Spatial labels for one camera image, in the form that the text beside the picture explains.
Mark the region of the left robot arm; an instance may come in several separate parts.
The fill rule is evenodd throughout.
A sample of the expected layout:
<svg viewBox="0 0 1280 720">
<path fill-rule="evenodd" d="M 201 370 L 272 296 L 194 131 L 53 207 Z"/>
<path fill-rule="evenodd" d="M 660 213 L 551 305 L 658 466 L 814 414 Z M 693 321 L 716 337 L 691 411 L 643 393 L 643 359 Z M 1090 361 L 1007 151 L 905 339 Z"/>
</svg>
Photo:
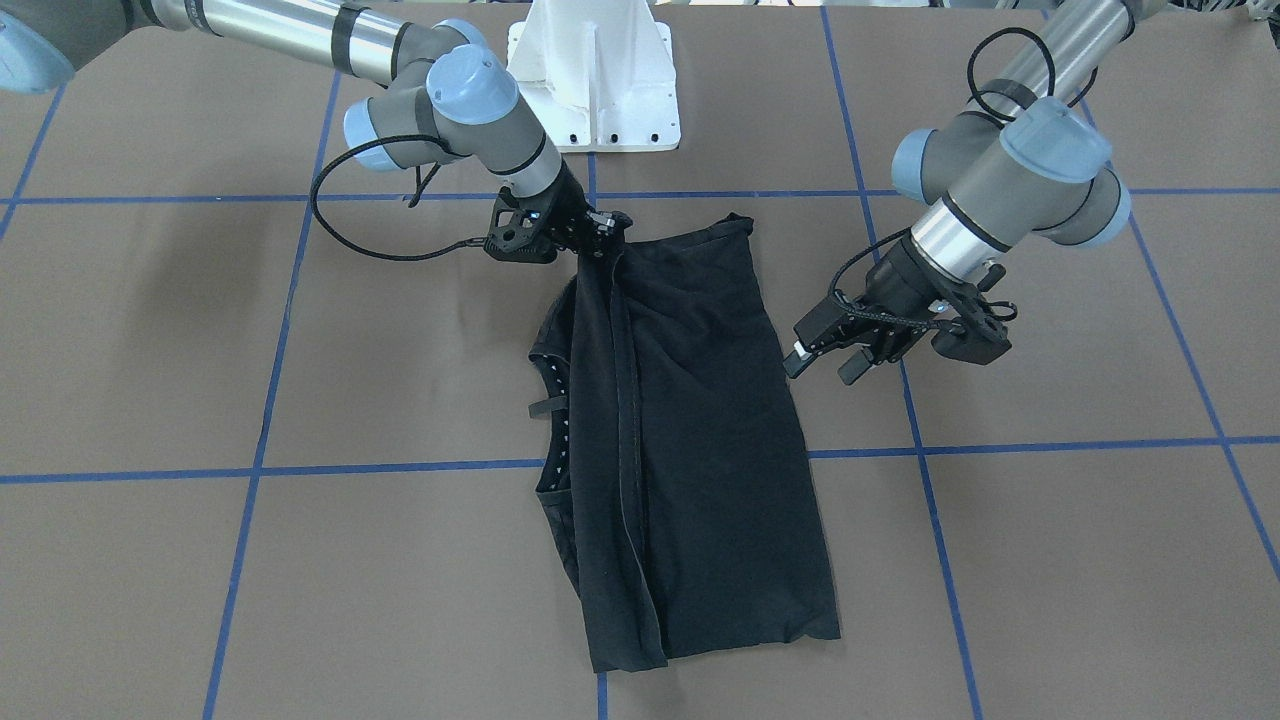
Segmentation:
<svg viewBox="0 0 1280 720">
<path fill-rule="evenodd" d="M 1065 1 L 1001 74 L 983 85 L 968 76 L 963 113 L 945 128 L 911 132 L 893 155 L 896 190 L 923 202 L 924 214 L 877 243 L 882 256 L 860 293 L 831 279 L 795 325 L 786 374 L 851 348 L 838 370 L 851 384 L 923 337 L 961 363 L 987 365 L 1007 352 L 1018 310 L 986 296 L 1004 278 L 1004 256 L 1029 234 L 1096 246 L 1132 214 L 1130 191 L 1108 168 L 1111 143 L 1074 106 L 1106 54 L 1162 9 Z"/>
</svg>

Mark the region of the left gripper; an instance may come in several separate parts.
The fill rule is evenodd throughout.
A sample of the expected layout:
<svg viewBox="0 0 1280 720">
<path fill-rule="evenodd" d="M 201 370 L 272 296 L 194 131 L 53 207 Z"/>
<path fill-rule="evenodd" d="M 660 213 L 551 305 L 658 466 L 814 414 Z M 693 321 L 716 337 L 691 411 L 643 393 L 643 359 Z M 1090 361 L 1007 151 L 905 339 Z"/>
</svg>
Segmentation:
<svg viewBox="0 0 1280 720">
<path fill-rule="evenodd" d="M 864 291 L 846 295 L 838 287 L 842 275 L 881 247 L 887 250 L 867 273 Z M 978 284 L 954 281 L 925 260 L 910 234 L 891 234 L 841 265 L 826 296 L 795 324 L 797 341 L 783 357 L 785 374 L 795 380 L 818 357 L 852 347 L 837 374 L 854 386 L 870 369 L 900 361 L 927 333 L 940 356 L 988 365 L 1012 347 L 1007 323 L 1016 316 L 1015 305 L 983 295 L 1004 275 L 996 264 Z"/>
</svg>

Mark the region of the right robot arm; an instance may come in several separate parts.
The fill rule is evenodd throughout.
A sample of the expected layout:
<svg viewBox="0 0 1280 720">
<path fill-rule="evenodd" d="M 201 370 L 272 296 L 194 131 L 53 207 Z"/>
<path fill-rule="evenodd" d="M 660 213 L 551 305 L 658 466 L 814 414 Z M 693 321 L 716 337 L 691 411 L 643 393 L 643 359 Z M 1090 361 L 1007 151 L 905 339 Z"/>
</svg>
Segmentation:
<svg viewBox="0 0 1280 720">
<path fill-rule="evenodd" d="M 461 19 L 420 26 L 352 1 L 5 1 L 3 87 L 47 94 L 133 31 L 156 27 L 233 38 L 383 87 L 343 119 L 348 150 L 370 170 L 476 158 L 500 182 L 477 246 L 499 261 L 600 258 L 630 225 L 593 208 L 516 78 Z"/>
</svg>

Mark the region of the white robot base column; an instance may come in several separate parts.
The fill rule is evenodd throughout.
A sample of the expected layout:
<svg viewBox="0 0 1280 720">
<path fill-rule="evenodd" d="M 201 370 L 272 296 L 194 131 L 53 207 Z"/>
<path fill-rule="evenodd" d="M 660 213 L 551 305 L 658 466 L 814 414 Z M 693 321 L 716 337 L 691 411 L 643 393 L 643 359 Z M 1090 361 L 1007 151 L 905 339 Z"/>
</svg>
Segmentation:
<svg viewBox="0 0 1280 720">
<path fill-rule="evenodd" d="M 534 1 L 507 68 L 561 152 L 680 146 L 672 33 L 646 1 Z"/>
</svg>

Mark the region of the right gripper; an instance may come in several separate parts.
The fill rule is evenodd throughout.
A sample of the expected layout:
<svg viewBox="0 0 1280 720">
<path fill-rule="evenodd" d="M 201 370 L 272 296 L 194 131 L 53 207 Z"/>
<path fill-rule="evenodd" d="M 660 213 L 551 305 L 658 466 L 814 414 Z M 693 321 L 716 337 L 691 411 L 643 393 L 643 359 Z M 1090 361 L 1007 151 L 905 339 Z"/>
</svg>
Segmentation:
<svg viewBox="0 0 1280 720">
<path fill-rule="evenodd" d="M 506 263 L 548 264 L 561 250 L 600 258 L 632 224 L 622 211 L 593 208 L 579 179 L 563 165 L 534 196 L 521 199 L 507 187 L 498 192 L 484 250 Z"/>
</svg>

